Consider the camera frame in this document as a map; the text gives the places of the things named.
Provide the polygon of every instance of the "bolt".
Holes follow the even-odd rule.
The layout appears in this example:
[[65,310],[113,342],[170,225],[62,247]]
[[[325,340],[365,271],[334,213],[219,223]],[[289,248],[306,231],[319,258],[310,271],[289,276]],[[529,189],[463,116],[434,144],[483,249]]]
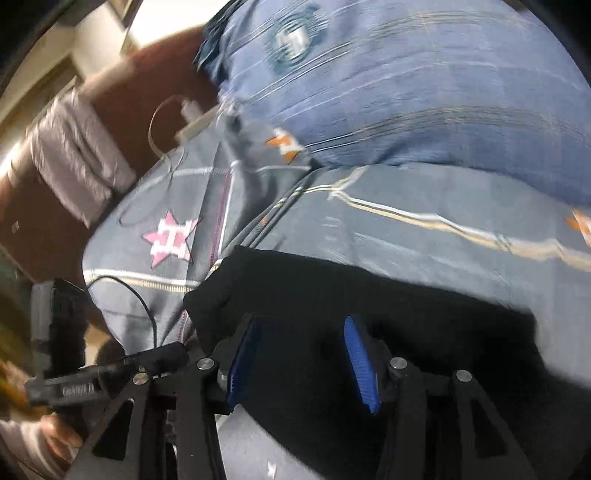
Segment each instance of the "bolt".
[[134,375],[134,384],[135,385],[144,385],[150,376],[146,372],[140,372]]
[[211,358],[202,358],[199,362],[197,362],[197,368],[199,370],[209,370],[211,367],[215,365],[215,362]]
[[468,370],[458,370],[456,377],[460,382],[468,383],[472,380],[472,374]]
[[392,368],[395,368],[396,370],[402,370],[402,369],[406,368],[407,365],[408,365],[408,362],[400,356],[395,356],[394,358],[392,358],[390,360],[390,366]]

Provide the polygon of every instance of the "round logo patch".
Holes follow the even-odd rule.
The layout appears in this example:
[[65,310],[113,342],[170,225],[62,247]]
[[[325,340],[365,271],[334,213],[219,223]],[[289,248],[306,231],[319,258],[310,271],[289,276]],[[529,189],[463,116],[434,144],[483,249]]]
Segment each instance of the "round logo patch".
[[271,28],[271,66],[277,72],[299,64],[324,39],[328,17],[317,5],[280,18]]

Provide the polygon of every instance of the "pink star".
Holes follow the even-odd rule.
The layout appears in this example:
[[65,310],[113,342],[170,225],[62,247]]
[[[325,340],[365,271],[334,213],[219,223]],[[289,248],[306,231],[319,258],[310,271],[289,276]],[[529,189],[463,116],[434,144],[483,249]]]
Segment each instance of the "pink star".
[[156,267],[161,261],[166,260],[170,255],[192,263],[193,259],[191,258],[187,238],[193,233],[198,222],[199,219],[195,218],[179,225],[169,210],[166,212],[165,217],[160,219],[157,231],[143,234],[142,239],[152,244],[150,249],[152,268]]

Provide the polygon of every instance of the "star logo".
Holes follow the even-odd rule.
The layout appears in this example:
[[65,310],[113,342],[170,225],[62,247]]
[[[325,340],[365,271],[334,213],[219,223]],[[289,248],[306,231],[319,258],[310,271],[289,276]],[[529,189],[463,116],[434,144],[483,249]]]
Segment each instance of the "star logo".
[[292,137],[289,133],[281,128],[273,130],[275,136],[265,142],[265,145],[271,147],[278,147],[281,155],[285,157],[285,162],[290,163],[298,153],[304,150],[297,140]]
[[577,209],[573,209],[573,217],[565,218],[566,223],[568,223],[574,230],[578,231],[583,235],[585,239],[585,243],[588,247],[591,247],[591,218],[583,213],[579,212]]
[[187,238],[193,233],[198,222],[199,219],[195,218],[179,225],[169,210],[166,212],[165,217],[160,219],[157,231],[143,234],[142,239],[152,244],[150,249],[152,268],[166,260],[170,255],[192,263],[193,259],[191,258],[191,250],[187,245]]

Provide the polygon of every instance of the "orange star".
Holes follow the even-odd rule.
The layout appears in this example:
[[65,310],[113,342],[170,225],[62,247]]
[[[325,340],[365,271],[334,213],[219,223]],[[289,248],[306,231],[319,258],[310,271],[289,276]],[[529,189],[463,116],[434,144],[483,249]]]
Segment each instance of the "orange star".
[[292,137],[289,133],[282,130],[281,128],[276,128],[273,130],[275,137],[267,140],[265,145],[269,145],[271,147],[278,147],[279,152],[281,155],[285,157],[285,162],[290,163],[298,153],[300,153],[304,148],[297,142],[297,140]]
[[577,209],[573,209],[573,217],[565,218],[574,230],[578,231],[583,235],[585,243],[591,248],[591,218],[587,215],[579,212]]

